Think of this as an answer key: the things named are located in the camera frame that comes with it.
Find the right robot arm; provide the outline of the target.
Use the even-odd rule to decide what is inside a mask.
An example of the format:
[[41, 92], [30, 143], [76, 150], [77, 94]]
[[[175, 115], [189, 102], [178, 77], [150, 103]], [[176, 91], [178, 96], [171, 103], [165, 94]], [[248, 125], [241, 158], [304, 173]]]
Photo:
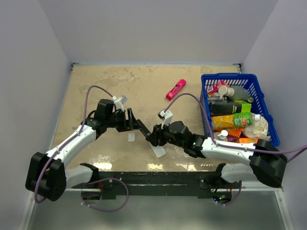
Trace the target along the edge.
[[190, 132], [182, 121], [155, 125], [152, 132], [144, 131], [143, 134], [155, 147], [169, 143], [194, 158], [217, 158], [234, 163], [233, 166], [224, 165], [213, 177], [219, 188], [247, 180], [257, 180], [273, 188], [282, 185], [287, 158], [266, 140], [259, 140], [256, 144], [217, 141]]

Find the white battery cover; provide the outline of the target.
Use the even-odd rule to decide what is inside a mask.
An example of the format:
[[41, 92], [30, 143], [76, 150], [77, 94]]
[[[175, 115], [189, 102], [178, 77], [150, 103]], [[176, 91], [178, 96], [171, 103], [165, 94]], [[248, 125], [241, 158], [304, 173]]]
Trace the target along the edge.
[[135, 134], [129, 133], [128, 134], [128, 142], [134, 142], [135, 141]]

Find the black remote control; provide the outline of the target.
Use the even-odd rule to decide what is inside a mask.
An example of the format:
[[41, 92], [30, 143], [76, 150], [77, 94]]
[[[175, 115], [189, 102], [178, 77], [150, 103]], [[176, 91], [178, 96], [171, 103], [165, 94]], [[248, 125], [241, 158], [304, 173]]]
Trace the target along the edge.
[[145, 126], [145, 124], [140, 119], [137, 119], [137, 123], [138, 123], [139, 130], [144, 135], [145, 139], [147, 141], [150, 141], [150, 138], [151, 138], [152, 134], [149, 131], [149, 129]]

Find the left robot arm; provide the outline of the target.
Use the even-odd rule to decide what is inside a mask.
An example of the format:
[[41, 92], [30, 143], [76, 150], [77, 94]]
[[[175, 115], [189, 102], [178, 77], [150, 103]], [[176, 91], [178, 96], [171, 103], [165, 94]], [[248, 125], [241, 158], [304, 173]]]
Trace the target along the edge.
[[56, 201], [66, 189], [76, 185], [96, 187], [99, 184], [98, 168], [88, 163], [70, 170], [67, 166], [109, 128], [118, 132], [141, 129], [132, 109], [124, 109], [126, 101], [126, 96], [100, 100], [97, 108], [86, 116], [85, 121], [67, 139], [46, 153], [35, 153], [30, 160], [26, 189], [43, 199]]

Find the white remote control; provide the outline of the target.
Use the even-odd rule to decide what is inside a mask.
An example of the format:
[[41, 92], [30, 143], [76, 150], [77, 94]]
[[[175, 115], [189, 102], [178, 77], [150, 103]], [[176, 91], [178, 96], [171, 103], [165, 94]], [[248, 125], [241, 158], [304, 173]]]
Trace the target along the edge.
[[157, 158], [161, 158], [161, 157], [166, 155], [166, 151], [162, 146], [155, 147], [151, 143], [149, 143], [149, 144], [150, 144], [150, 147], [152, 148], [152, 150], [153, 150], [153, 152], [154, 152], [154, 154]]

